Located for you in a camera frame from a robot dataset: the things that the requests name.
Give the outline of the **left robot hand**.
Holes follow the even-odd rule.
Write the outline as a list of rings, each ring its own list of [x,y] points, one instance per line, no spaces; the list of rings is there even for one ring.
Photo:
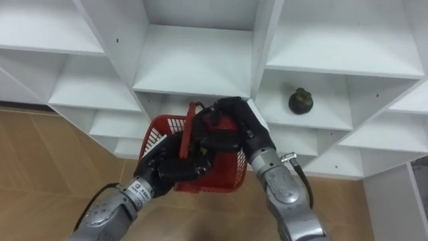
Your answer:
[[[185,159],[179,157],[182,132],[166,135],[139,162],[133,176],[145,180],[151,187],[151,195],[166,195],[177,182],[195,181],[213,168],[215,153],[200,152]]]

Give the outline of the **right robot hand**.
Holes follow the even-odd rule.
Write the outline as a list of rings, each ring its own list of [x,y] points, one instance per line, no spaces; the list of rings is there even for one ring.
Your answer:
[[[276,149],[252,100],[220,98],[199,111],[191,125],[191,145],[214,153],[238,152],[247,157]]]

